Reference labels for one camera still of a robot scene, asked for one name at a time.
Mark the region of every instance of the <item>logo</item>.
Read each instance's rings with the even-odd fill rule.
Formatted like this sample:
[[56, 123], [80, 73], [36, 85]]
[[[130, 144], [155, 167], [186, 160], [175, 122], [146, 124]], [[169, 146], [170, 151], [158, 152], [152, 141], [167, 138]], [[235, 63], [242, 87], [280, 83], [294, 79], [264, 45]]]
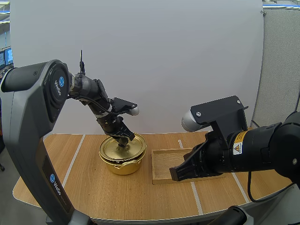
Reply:
[[53, 173], [50, 175], [50, 181], [51, 181], [51, 183], [53, 183], [55, 181], [55, 176]]
[[58, 185], [57, 185], [56, 182], [54, 182], [54, 187], [55, 187], [57, 193], [60, 195], [60, 189], [58, 188]]
[[57, 80], [55, 80], [54, 84], [55, 84], [55, 87], [56, 87], [56, 90], [57, 90], [58, 94], [61, 95], [60, 88], [58, 87]]
[[240, 145], [237, 145], [234, 149], [240, 152]]
[[60, 86], [63, 87], [65, 84], [65, 79], [61, 76], [60, 77]]

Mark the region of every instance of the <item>gold pot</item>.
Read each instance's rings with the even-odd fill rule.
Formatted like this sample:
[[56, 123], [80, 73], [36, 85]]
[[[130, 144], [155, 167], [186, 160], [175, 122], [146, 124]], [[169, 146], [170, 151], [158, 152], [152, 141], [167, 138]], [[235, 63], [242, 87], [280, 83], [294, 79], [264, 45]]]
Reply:
[[120, 147], [115, 139], [108, 137], [101, 143], [99, 156], [112, 173], [128, 175], [141, 167], [146, 147], [145, 139], [139, 134], [135, 134], [125, 147]]

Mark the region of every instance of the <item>yellow warning sticker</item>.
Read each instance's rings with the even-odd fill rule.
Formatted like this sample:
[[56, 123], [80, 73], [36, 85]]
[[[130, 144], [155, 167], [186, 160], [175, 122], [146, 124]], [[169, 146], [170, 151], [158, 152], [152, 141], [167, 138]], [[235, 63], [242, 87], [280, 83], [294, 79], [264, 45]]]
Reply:
[[243, 132], [240, 132], [240, 133], [236, 136], [234, 143], [243, 142], [244, 136], [245, 136], [245, 134], [246, 134], [247, 132], [248, 132], [247, 130], [246, 130], [246, 131], [243, 131]]
[[240, 133], [236, 136], [235, 141], [234, 141], [234, 144], [233, 144], [233, 154], [234, 154], [234, 155], [242, 154], [242, 150], [243, 150], [243, 140], [244, 140], [245, 134], [246, 134], [247, 132], [248, 132], [248, 131], [240, 132]]

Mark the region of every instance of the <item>pot handle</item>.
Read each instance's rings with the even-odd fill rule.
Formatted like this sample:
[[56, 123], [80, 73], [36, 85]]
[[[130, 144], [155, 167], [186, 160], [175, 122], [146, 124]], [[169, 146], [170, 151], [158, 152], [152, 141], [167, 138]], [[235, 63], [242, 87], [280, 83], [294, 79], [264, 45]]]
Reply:
[[128, 162], [124, 162], [124, 163], [122, 163], [122, 165], [121, 166], [115, 166], [117, 169], [122, 169], [123, 167], [125, 167], [125, 166], [127, 166], [127, 165], [131, 165], [131, 164], [139, 164], [141, 161], [137, 161], [137, 160], [131, 160], [131, 161], [128, 161]]

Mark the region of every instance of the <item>computer monitor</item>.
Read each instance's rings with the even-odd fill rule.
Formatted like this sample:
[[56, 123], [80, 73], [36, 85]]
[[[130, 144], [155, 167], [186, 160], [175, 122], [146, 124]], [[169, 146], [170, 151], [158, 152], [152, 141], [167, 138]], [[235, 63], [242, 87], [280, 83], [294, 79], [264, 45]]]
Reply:
[[5, 65], [8, 66], [9, 64], [13, 63], [13, 52], [11, 48], [5, 50]]
[[3, 69], [5, 67], [5, 52], [0, 52], [0, 69]]

